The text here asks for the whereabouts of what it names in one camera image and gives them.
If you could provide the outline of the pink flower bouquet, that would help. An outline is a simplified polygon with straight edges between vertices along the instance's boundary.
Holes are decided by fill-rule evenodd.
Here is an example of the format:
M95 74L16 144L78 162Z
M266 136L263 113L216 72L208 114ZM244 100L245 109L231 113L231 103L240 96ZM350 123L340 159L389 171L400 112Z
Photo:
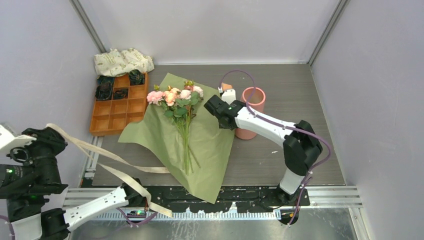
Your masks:
M198 167L200 163L190 147L189 130L192 120L197 116L195 105L204 100L203 89L192 80L186 80L182 89L169 85L167 90L161 91L160 87L155 85L154 90L147 94L146 100L150 105L160 106L164 115L176 126L183 140L184 172L194 172L192 161L195 161Z

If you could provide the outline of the orange and green wrapping paper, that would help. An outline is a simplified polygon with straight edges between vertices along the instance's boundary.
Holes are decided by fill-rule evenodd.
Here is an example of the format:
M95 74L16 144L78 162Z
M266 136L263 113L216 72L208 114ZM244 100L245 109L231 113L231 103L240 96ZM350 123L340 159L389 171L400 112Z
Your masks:
M185 169L184 141L164 109L150 104L143 120L129 123L119 137L119 143L139 144L150 150L169 170L170 174L196 198L214 204L223 184L234 132L220 129L218 120L204 104L217 89L200 84L203 101L194 106L195 117L189 126L188 145L192 150L192 166Z

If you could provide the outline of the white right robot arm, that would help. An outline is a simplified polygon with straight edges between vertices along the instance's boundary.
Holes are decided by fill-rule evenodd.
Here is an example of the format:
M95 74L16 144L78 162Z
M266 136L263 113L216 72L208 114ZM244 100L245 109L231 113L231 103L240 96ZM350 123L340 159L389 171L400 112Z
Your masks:
M217 118L219 128L248 130L282 147L286 171L278 185L277 198L281 204L291 205L323 151L311 125L304 120L299 123L278 120L261 114L242 101L227 103L217 95L213 95L204 108Z

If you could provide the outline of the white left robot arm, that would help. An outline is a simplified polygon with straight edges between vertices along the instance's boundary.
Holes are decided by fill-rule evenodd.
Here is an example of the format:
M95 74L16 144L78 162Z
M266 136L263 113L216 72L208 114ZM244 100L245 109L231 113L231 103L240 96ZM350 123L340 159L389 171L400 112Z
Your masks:
M61 194L63 184L56 156L67 147L53 128L27 128L18 135L0 127L0 153L16 162L0 166L0 197L16 240L64 240L70 232L111 209L146 204L146 193L124 183L85 204L43 212L46 196Z

